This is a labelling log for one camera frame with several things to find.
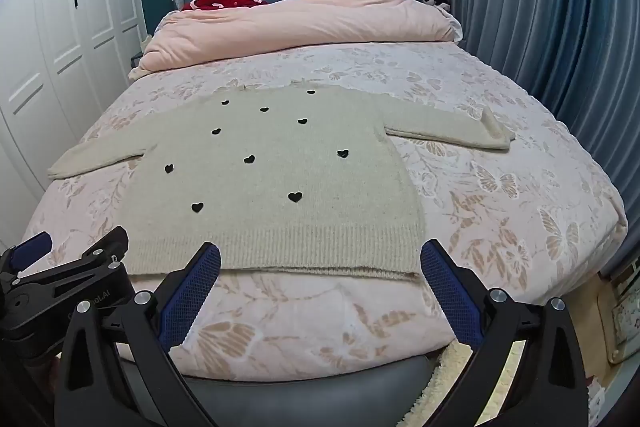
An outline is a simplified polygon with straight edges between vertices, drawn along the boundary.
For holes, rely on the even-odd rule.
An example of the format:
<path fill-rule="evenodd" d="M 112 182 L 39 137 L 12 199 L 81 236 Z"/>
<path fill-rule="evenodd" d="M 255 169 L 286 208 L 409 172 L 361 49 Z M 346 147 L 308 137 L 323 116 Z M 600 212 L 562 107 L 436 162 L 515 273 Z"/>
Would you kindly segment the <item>beige sweater with black hearts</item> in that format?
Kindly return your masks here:
<path fill-rule="evenodd" d="M 221 91 L 68 150 L 73 178 L 135 159 L 115 215 L 136 275 L 177 270 L 203 243 L 232 271 L 411 277 L 427 233 L 395 138 L 507 150 L 478 118 L 337 86 Z"/>

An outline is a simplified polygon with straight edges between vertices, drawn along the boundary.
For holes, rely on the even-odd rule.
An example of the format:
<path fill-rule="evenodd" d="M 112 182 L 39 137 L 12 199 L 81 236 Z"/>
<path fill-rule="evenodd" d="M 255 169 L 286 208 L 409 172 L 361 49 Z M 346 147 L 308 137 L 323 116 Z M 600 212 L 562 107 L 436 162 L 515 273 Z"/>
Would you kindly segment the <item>cream fleece sleeve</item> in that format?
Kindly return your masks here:
<path fill-rule="evenodd" d="M 396 424 L 397 427 L 421 427 L 444 402 L 454 383 L 462 374 L 466 363 L 471 358 L 470 347 L 454 340 L 442 351 L 436 360 L 434 371 L 426 387 L 416 399 L 405 416 Z"/>

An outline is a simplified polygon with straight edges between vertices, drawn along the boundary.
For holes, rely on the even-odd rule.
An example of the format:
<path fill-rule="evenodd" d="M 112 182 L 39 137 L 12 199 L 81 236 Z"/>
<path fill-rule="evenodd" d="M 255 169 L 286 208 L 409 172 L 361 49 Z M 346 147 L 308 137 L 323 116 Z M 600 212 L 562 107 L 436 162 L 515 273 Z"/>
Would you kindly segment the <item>pink floral bedspread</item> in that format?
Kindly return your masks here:
<path fill-rule="evenodd" d="M 452 43 L 336 44 L 156 72 L 85 135 L 26 232 L 76 260 L 115 227 L 139 289 L 215 244 L 222 271 L 180 371 L 352 373 L 450 343 L 420 272 L 437 239 L 487 286 L 542 303 L 599 271 L 622 196 L 565 124 Z"/>

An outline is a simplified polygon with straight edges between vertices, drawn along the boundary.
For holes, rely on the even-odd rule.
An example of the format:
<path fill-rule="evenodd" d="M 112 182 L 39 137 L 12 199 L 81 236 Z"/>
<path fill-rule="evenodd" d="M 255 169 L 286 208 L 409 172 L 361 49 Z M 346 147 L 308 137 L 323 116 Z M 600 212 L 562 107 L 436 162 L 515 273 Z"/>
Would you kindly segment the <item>white wardrobe with red stickers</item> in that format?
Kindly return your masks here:
<path fill-rule="evenodd" d="M 141 0 L 1 0 L 1 246 L 21 242 L 49 167 L 130 85 Z"/>

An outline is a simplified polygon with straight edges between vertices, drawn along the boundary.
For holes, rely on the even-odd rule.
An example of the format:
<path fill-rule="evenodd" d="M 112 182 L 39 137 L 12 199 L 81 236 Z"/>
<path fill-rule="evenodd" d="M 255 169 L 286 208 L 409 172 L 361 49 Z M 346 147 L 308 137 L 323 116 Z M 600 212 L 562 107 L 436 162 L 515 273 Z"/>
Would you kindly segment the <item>pink folded duvet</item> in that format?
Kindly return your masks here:
<path fill-rule="evenodd" d="M 171 12 L 129 79 L 302 46 L 457 43 L 462 37 L 455 17 L 416 0 L 282 0 L 254 8 Z"/>

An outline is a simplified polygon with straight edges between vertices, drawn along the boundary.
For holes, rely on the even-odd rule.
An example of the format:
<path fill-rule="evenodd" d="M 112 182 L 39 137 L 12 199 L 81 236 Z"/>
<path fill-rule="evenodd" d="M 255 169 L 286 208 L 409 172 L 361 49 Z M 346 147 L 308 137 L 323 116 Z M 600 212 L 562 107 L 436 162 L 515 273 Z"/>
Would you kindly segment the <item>blue-grey curtain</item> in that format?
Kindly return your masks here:
<path fill-rule="evenodd" d="M 639 0 L 452 0 L 463 44 L 587 146 L 639 136 Z"/>

